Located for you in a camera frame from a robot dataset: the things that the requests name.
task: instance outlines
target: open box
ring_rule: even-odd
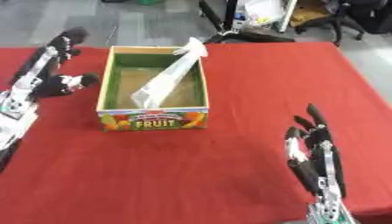
[[[97,113],[105,130],[198,129],[207,126],[208,98],[201,60],[174,88],[161,108],[138,108],[130,95],[181,55],[178,47],[112,46]]]

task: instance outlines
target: black stand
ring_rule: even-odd
[[[336,46],[340,46],[340,41],[341,41],[341,36],[342,36],[341,27],[344,25],[346,27],[349,27],[349,28],[359,32],[359,34],[355,37],[355,39],[362,40],[363,35],[365,34],[364,29],[346,18],[347,10],[348,10],[348,8],[350,8],[350,6],[351,5],[349,3],[341,3],[338,10],[336,11],[336,13],[332,14],[331,16],[315,18],[315,19],[306,21],[303,24],[297,26],[295,28],[295,30],[298,34],[301,34],[302,32],[305,32],[306,29],[309,27],[332,25],[332,28],[336,32],[336,40],[333,43]]]
[[[236,15],[238,0],[228,0],[225,20],[222,22],[205,0],[199,0],[199,8],[202,17],[207,17],[218,32],[205,43],[221,43],[227,39],[236,39],[246,42],[295,42],[292,38],[279,38],[270,35],[263,35],[237,29],[235,23],[245,20],[243,15]]]

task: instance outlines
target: box side panel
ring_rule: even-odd
[[[172,54],[179,49],[177,46],[114,46],[114,53],[153,53]]]
[[[208,111],[102,111],[99,113],[104,130],[175,130],[203,129],[207,126]]]
[[[210,102],[209,102],[209,98],[208,98],[207,80],[206,80],[206,75],[204,73],[203,61],[201,58],[199,59],[199,70],[200,70],[201,85],[202,85],[203,93],[204,93],[204,99],[203,99],[204,106],[209,108]]]
[[[110,80],[110,75],[112,74],[112,68],[114,64],[114,54],[113,54],[113,47],[110,48],[108,60],[105,67],[105,72],[103,74],[103,80],[101,84],[101,90],[98,97],[98,103],[96,106],[96,110],[100,111],[103,110],[105,104],[106,93],[108,92],[108,85]]]
[[[115,63],[121,67],[162,67],[167,68],[180,55],[151,53],[116,53]]]

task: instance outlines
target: box rim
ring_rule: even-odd
[[[108,85],[109,85],[109,74],[111,72],[111,68],[112,65],[114,63],[114,57],[115,57],[115,53],[116,53],[116,48],[139,48],[139,49],[143,49],[143,48],[164,48],[164,49],[176,49],[176,48],[181,48],[180,46],[122,46],[122,45],[113,45],[110,47],[110,51],[109,51],[109,56],[107,59],[107,63],[105,66],[105,71],[103,73],[103,81],[101,84],[101,90],[99,93],[99,97],[98,97],[98,103],[96,106],[96,111],[97,112],[103,112],[103,111],[122,111],[122,110],[134,110],[134,111],[138,111],[138,110],[165,110],[165,109],[209,109],[209,100],[208,100],[208,92],[207,92],[207,80],[206,80],[206,76],[204,73],[204,68],[202,66],[203,62],[202,62],[202,58],[199,57],[198,61],[199,61],[199,70],[200,70],[200,75],[201,75],[201,80],[202,80],[202,88],[204,91],[204,102],[205,105],[202,107],[173,107],[173,108],[126,108],[126,109],[104,109],[103,108],[103,104],[105,102],[106,99],[106,93],[108,92]]]

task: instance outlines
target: fruit illustration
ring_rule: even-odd
[[[203,119],[205,115],[202,112],[188,112],[185,115],[185,119],[191,120],[191,122],[183,125],[183,128],[192,128],[192,127],[199,127],[203,126]]]
[[[118,129],[116,119],[110,114],[103,115],[101,118],[101,121],[102,121],[102,123],[105,124],[105,127],[108,130],[117,130]]]
[[[122,128],[122,130],[130,130],[130,121],[120,121],[118,125]]]
[[[115,118],[115,120],[116,120],[117,122],[120,122],[120,121],[127,121],[128,118],[129,118],[128,115],[113,115],[113,117]]]

